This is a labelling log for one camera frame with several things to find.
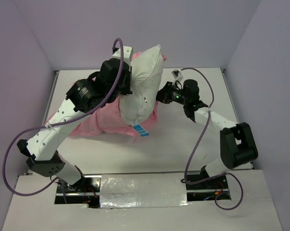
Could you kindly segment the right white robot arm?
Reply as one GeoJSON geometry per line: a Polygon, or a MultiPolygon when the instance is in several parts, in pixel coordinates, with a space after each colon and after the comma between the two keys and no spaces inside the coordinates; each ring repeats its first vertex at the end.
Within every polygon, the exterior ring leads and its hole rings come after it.
{"type": "Polygon", "coordinates": [[[204,126],[195,147],[199,146],[207,130],[219,135],[219,156],[201,168],[199,180],[189,181],[188,176],[184,175],[187,185],[201,184],[205,188],[211,188],[216,184],[218,177],[258,158],[258,151],[249,124],[245,122],[237,124],[213,112],[200,99],[198,83],[195,80],[184,81],[181,88],[176,87],[175,83],[167,82],[158,91],[156,99],[164,104],[172,102],[181,104],[187,118],[204,126]]]}

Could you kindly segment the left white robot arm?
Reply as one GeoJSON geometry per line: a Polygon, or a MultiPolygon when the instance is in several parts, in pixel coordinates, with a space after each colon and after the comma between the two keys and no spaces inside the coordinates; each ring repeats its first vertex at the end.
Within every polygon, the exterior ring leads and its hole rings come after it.
{"type": "Polygon", "coordinates": [[[57,149],[93,109],[112,103],[119,95],[132,94],[131,72],[130,59],[122,62],[111,58],[102,63],[99,71],[77,80],[45,126],[29,140],[18,141],[20,152],[28,157],[29,169],[44,177],[59,177],[75,192],[83,190],[83,173],[66,161],[57,149]]]}

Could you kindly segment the pink pillowcase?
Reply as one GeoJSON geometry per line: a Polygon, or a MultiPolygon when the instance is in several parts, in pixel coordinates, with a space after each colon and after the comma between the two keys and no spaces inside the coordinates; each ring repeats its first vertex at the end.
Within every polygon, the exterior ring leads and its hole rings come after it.
{"type": "MultiPolygon", "coordinates": [[[[96,136],[103,132],[117,133],[123,131],[125,125],[119,112],[119,100],[124,96],[119,96],[114,102],[108,103],[103,108],[98,109],[89,118],[82,121],[72,132],[71,136],[96,136]]],[[[133,126],[139,136],[133,137],[135,140],[149,136],[149,131],[144,130],[141,126],[133,126]]]]}

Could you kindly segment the white pillow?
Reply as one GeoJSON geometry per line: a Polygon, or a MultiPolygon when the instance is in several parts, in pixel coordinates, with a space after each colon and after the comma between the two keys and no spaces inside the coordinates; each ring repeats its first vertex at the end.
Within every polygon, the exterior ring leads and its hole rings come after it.
{"type": "Polygon", "coordinates": [[[158,44],[133,56],[132,94],[119,100],[119,112],[124,121],[119,134],[139,136],[133,126],[141,126],[149,131],[158,121],[158,102],[156,95],[161,84],[164,56],[158,44]]]}

